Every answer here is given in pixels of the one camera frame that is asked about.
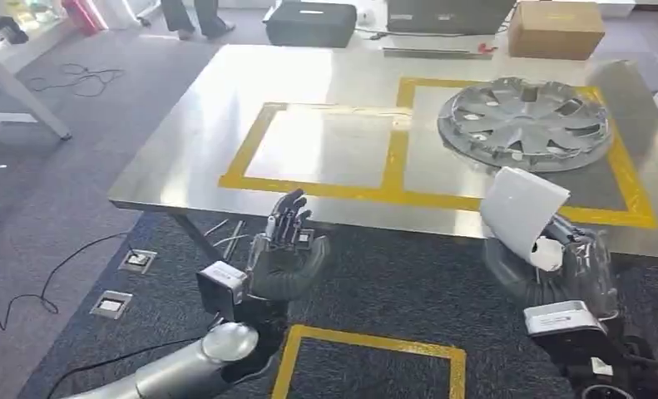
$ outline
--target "wire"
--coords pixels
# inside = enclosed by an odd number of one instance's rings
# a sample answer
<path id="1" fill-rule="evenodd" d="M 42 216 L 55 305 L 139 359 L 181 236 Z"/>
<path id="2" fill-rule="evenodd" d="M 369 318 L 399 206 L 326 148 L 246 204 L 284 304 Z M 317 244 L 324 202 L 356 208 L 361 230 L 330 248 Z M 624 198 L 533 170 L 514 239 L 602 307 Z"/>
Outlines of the wire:
<path id="1" fill-rule="evenodd" d="M 128 245 L 128 250 L 131 252 L 131 255 L 138 258 L 140 255 L 138 255 L 137 252 L 135 252 L 135 250 L 132 248 L 132 245 L 130 245 L 130 241 L 126 241 L 126 244 Z"/>
<path id="2" fill-rule="evenodd" d="M 7 310 L 5 312 L 5 317 L 1 320 L 0 319 L 0 329 L 1 331 L 5 331 L 7 329 L 7 321 L 10 319 L 10 313 L 12 311 L 12 305 L 15 303 L 20 298 L 37 298 L 40 300 L 40 304 L 42 307 L 47 310 L 51 314 L 59 314 L 59 307 L 54 304 L 54 302 L 50 301 L 45 297 L 45 294 L 47 293 L 47 289 L 49 288 L 49 283 L 52 282 L 52 278 L 54 278 L 54 274 L 62 268 L 67 262 L 72 260 L 75 256 L 83 252 L 84 250 L 92 247 L 93 245 L 99 244 L 103 241 L 106 241 L 108 239 L 114 239 L 115 237 L 122 237 L 124 235 L 127 235 L 127 233 L 117 233 L 113 235 L 108 235 L 106 237 L 103 237 L 101 239 L 96 239 L 94 241 L 91 241 L 90 243 L 80 247 L 77 249 L 76 252 L 73 254 L 69 255 L 66 259 L 61 261 L 51 272 L 49 272 L 49 275 L 47 276 L 47 280 L 45 281 L 44 285 L 42 285 L 42 291 L 39 294 L 35 293 L 24 293 L 21 295 L 17 295 L 16 297 L 13 297 L 10 302 L 7 304 Z"/>
<path id="3" fill-rule="evenodd" d="M 57 388 L 59 388 L 59 386 L 62 384 L 62 382 L 64 382 L 64 380 L 66 380 L 67 377 L 71 376 L 72 374 L 76 374 L 78 372 L 85 372 L 85 371 L 88 371 L 88 370 L 91 370 L 91 369 L 94 369 L 94 368 L 106 366 L 106 365 L 111 364 L 111 363 L 120 362 L 121 360 L 125 360 L 129 357 L 137 356 L 137 355 L 140 355 L 142 353 L 149 352 L 149 351 L 154 351 L 155 349 L 159 349 L 161 347 L 169 347 L 171 345 L 176 345 L 176 344 L 179 344 L 179 343 L 197 341 L 199 339 L 202 339 L 204 336 L 205 336 L 205 334 L 201 335 L 199 337 L 180 339 L 178 341 L 161 343 L 159 345 L 155 345 L 155 346 L 152 346 L 152 347 L 144 347 L 144 348 L 139 349 L 137 351 L 130 352 L 130 353 L 127 353 L 125 355 L 121 355 L 119 357 L 114 357 L 112 359 L 105 360 L 103 362 L 98 362 L 98 363 L 93 363 L 93 364 L 89 364 L 89 365 L 86 365 L 86 366 L 73 368 L 72 370 L 69 370 L 68 372 L 65 372 L 61 377 L 59 377 L 57 382 L 54 383 L 54 386 L 52 386 L 52 389 L 49 390 L 49 393 L 47 394 L 47 399 L 52 399 L 52 395 L 54 395 L 54 392 L 57 390 Z"/>
<path id="4" fill-rule="evenodd" d="M 126 74 L 122 69 L 101 69 L 99 71 L 88 69 L 86 66 L 68 62 L 59 66 L 59 72 L 64 75 L 77 76 L 72 81 L 62 84 L 49 84 L 44 77 L 33 77 L 27 81 L 27 88 L 31 91 L 45 91 L 49 89 L 71 87 L 72 93 L 79 97 L 98 97 L 108 88 L 108 85 L 117 78 Z M 100 89 L 92 94 L 77 90 L 86 81 L 98 81 Z"/>
<path id="5" fill-rule="evenodd" d="M 250 237 L 250 234 L 234 235 L 233 237 L 229 237 L 227 239 L 222 239 L 221 241 L 216 242 L 216 244 L 214 244 L 214 246 L 217 247 L 217 246 L 219 246 L 223 243 L 227 243 L 229 241 L 234 241 L 236 239 L 244 239 L 245 237 Z"/>
<path id="6" fill-rule="evenodd" d="M 228 219 L 218 223 L 216 226 L 212 227 L 209 231 L 204 233 L 204 237 L 208 237 L 209 234 L 215 232 L 216 230 L 220 229 L 221 227 L 224 226 L 224 224 L 228 223 Z"/>

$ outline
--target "red object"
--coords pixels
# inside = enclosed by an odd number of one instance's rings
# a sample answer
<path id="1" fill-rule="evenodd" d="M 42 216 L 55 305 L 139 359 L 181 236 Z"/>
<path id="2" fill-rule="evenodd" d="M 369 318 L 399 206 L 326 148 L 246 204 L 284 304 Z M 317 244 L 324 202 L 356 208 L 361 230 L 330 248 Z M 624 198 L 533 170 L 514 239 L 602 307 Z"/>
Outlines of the red object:
<path id="1" fill-rule="evenodd" d="M 81 33 L 91 36 L 101 30 L 83 0 L 63 0 L 62 6 Z"/>
<path id="2" fill-rule="evenodd" d="M 496 50 L 497 47 L 488 48 L 488 46 L 485 43 L 481 43 L 480 45 L 478 45 L 478 52 L 480 52 L 481 54 L 490 54 L 491 52 L 494 52 Z"/>

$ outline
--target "white table leg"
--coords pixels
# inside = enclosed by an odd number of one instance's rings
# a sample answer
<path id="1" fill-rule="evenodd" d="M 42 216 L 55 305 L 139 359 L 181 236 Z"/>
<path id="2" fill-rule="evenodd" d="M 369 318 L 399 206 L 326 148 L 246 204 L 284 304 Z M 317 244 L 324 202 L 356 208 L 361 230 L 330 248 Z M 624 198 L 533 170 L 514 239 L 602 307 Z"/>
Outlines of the white table leg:
<path id="1" fill-rule="evenodd" d="M 72 134 L 62 121 L 59 120 L 44 104 L 42 104 L 10 71 L 0 63 L 0 88 L 10 96 L 16 98 L 32 111 L 32 115 L 41 123 L 49 126 L 62 140 L 72 138 Z"/>

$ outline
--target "robot finger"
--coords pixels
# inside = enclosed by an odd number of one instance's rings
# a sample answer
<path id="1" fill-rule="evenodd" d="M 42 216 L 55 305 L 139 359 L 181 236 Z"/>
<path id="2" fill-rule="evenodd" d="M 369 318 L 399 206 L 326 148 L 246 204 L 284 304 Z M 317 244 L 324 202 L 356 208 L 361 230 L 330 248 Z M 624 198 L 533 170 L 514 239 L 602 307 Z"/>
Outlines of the robot finger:
<path id="1" fill-rule="evenodd" d="M 277 234 L 277 244 L 286 245 L 292 239 L 293 226 L 294 226 L 294 215 L 296 213 L 293 209 L 287 210 L 287 212 L 282 217 L 282 223 L 280 224 L 280 230 Z"/>
<path id="2" fill-rule="evenodd" d="M 282 198 L 280 198 L 279 201 L 277 201 L 277 204 L 275 204 L 275 208 L 272 210 L 272 213 L 283 214 L 287 209 L 292 208 L 294 203 L 299 200 L 302 195 L 304 195 L 304 191 L 302 189 L 297 189 L 287 195 L 284 195 Z"/>
<path id="3" fill-rule="evenodd" d="M 299 210 L 304 208 L 306 205 L 306 198 L 305 197 L 299 197 L 293 204 L 292 204 L 292 210 L 294 211 L 294 214 L 298 214 Z"/>
<path id="4" fill-rule="evenodd" d="M 297 219 L 299 220 L 300 223 L 304 223 L 306 219 L 311 217 L 311 210 L 307 209 L 306 211 L 302 212 L 297 216 Z"/>

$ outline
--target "laptop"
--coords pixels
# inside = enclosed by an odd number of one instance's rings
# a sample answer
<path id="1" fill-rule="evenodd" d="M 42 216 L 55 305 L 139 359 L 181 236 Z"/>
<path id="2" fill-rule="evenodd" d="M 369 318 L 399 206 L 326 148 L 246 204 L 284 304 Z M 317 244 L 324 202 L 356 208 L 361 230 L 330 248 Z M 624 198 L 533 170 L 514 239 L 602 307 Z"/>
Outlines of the laptop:
<path id="1" fill-rule="evenodd" d="M 388 0 L 388 31 L 463 35 L 497 32 L 517 0 Z"/>

